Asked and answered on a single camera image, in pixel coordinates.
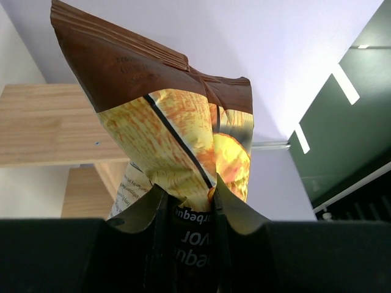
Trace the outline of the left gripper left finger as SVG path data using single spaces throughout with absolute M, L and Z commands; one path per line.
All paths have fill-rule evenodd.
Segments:
M 167 207 L 154 186 L 110 220 L 2 220 L 1 291 L 167 292 Z

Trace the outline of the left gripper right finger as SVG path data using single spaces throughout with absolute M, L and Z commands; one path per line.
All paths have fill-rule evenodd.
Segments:
M 390 225 L 279 222 L 219 179 L 213 196 L 220 292 L 389 292 Z

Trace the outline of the Chuba cassava chips bag front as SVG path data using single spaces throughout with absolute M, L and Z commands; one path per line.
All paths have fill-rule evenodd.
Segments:
M 211 205 L 221 188 L 247 199 L 250 81 L 203 74 L 185 55 L 61 1 L 50 19 L 100 123 L 130 160 L 110 216 L 153 186 L 176 198 L 175 291 L 216 292 Z

